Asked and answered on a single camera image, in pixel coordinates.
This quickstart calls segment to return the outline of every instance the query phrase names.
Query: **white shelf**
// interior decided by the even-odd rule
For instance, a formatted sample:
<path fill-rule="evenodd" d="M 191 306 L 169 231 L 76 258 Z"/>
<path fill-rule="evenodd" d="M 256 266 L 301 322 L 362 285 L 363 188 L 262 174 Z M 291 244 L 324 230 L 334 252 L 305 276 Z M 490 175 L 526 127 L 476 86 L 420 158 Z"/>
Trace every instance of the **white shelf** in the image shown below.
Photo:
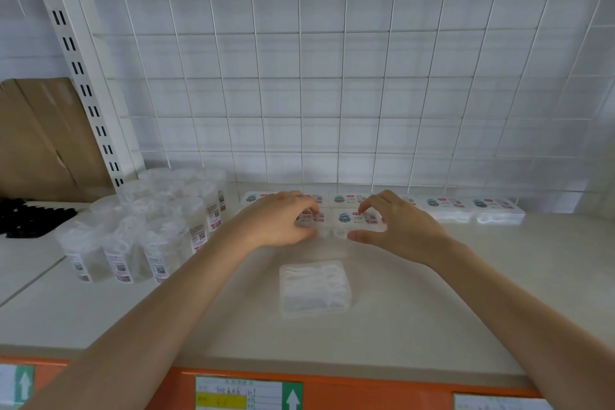
<path fill-rule="evenodd" d="M 448 226 L 500 272 L 611 346 L 613 228 L 612 222 L 563 214 L 530 214 L 522 227 Z M 323 258 L 344 264 L 353 295 L 350 312 L 282 319 L 279 267 Z M 63 261 L 0 308 L 0 344 L 32 353 L 39 347 L 65 349 L 57 356 L 77 352 L 155 285 L 125 286 L 113 279 L 82 284 Z M 489 376 L 523 374 L 434 272 L 334 239 L 310 242 L 292 256 L 253 253 L 186 341 L 177 363 L 278 371 L 294 366 L 298 372 L 318 364 L 322 373 L 337 366 L 335 373 L 348 375 L 360 367 L 361 375 L 371 377 L 382 376 L 376 370 L 388 367 L 390 379 L 416 377 L 412 373 L 418 370 L 485 373 L 479 379 L 483 383 Z"/>

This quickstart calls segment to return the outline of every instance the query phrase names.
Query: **right hand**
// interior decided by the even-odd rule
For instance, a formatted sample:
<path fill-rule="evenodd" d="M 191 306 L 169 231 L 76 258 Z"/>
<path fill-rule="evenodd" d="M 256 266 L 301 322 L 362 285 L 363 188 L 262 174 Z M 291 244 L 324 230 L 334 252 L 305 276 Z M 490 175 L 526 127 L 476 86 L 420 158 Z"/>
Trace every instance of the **right hand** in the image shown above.
<path fill-rule="evenodd" d="M 372 195 L 359 205 L 359 212 L 374 208 L 387 225 L 385 232 L 353 230 L 348 239 L 390 251 L 401 258 L 430 265 L 438 254 L 457 243 L 436 220 L 425 211 L 404 201 L 390 190 Z"/>

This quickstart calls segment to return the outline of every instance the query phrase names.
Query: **cardboard box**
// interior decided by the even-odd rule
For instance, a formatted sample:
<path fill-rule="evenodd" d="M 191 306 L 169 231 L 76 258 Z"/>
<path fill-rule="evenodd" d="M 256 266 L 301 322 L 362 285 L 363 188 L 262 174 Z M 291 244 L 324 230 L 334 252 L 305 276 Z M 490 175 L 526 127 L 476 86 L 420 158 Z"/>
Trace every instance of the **cardboard box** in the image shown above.
<path fill-rule="evenodd" d="M 115 189 L 68 78 L 0 84 L 0 196 L 91 202 Z"/>

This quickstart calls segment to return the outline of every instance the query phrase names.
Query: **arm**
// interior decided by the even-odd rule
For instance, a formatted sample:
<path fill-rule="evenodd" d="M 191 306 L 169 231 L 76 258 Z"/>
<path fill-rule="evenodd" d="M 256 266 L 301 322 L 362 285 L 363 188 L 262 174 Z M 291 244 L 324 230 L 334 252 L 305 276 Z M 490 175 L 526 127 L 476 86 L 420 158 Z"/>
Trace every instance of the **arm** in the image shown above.
<path fill-rule="evenodd" d="M 386 190 L 377 209 L 386 232 L 348 238 L 425 264 L 470 306 L 556 410 L 605 410 L 615 402 L 615 352 L 488 266 L 428 213 Z"/>
<path fill-rule="evenodd" d="M 121 318 L 23 410 L 141 410 L 148 404 L 224 283 L 259 246 L 295 243 L 317 235 L 295 227 L 310 196 L 278 193 L 223 224 L 168 280 Z"/>

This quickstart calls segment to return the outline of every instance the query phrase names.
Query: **clear plastic package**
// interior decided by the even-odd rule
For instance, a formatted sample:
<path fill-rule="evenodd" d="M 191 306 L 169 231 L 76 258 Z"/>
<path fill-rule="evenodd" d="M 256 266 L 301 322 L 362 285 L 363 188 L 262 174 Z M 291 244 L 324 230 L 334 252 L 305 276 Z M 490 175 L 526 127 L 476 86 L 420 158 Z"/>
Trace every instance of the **clear plastic package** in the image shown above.
<path fill-rule="evenodd" d="M 306 209 L 297 216 L 295 225 L 299 227 L 316 227 L 319 236 L 328 236 L 331 233 L 331 214 L 327 209 L 312 212 Z"/>
<path fill-rule="evenodd" d="M 357 208 L 359 204 L 365 201 L 369 195 L 342 195 L 340 193 L 330 193 L 324 200 L 325 208 Z"/>
<path fill-rule="evenodd" d="M 159 180 L 168 179 L 171 174 L 171 169 L 168 167 L 155 167 L 139 172 L 139 180 Z"/>
<path fill-rule="evenodd" d="M 507 198 L 473 198 L 471 207 L 479 224 L 518 226 L 525 217 L 525 211 Z"/>
<path fill-rule="evenodd" d="M 146 220 L 154 220 L 162 217 L 164 208 L 169 203 L 169 198 L 164 195 L 145 196 L 131 203 L 131 213 L 145 217 Z"/>
<path fill-rule="evenodd" d="M 347 238 L 346 235 L 351 230 L 373 230 L 374 232 L 386 230 L 380 214 L 371 208 L 365 212 L 359 212 L 357 208 L 332 209 L 331 219 L 333 235 L 337 238 Z"/>
<path fill-rule="evenodd" d="M 188 224 L 193 252 L 207 243 L 207 216 L 205 202 L 198 196 L 187 196 L 172 201 L 165 208 L 167 216 L 183 217 Z"/>
<path fill-rule="evenodd" d="M 132 180 L 126 182 L 118 189 L 118 197 L 120 201 L 123 201 L 125 204 L 132 203 L 133 201 L 140 200 L 144 196 L 150 196 L 152 194 L 147 180 Z"/>
<path fill-rule="evenodd" d="M 345 313 L 351 301 L 350 284 L 340 261 L 280 268 L 280 313 L 285 318 Z"/>
<path fill-rule="evenodd" d="M 93 212 L 78 214 L 53 231 L 75 274 L 81 282 L 99 282 L 110 275 L 101 247 L 102 236 L 109 224 L 101 222 Z"/>
<path fill-rule="evenodd" d="M 177 271 L 193 254 L 188 224 L 181 217 L 152 220 L 142 232 L 140 242 L 158 283 Z"/>
<path fill-rule="evenodd" d="M 226 204 L 229 196 L 231 196 L 229 192 L 229 184 L 226 179 L 226 171 L 224 169 L 204 169 L 197 172 L 196 179 L 213 182 L 216 185 L 218 190 L 220 211 L 222 211 L 222 216 L 225 216 Z"/>
<path fill-rule="evenodd" d="M 472 209 L 457 198 L 421 196 L 416 202 L 438 222 L 467 224 L 472 220 Z"/>
<path fill-rule="evenodd" d="M 205 203 L 207 213 L 207 230 L 216 230 L 222 220 L 220 219 L 220 200 L 218 189 L 213 182 L 196 181 L 188 184 L 183 189 L 184 196 L 198 196 Z"/>
<path fill-rule="evenodd" d="M 273 195 L 274 193 L 277 192 L 245 192 L 245 195 L 241 198 L 241 205 L 248 206 L 249 204 L 254 203 L 254 201 L 260 200 L 265 196 Z"/>
<path fill-rule="evenodd" d="M 116 280 L 122 284 L 134 284 L 151 278 L 150 267 L 138 242 L 145 225 L 143 216 L 131 214 L 120 220 L 118 227 L 102 238 L 107 262 Z"/>

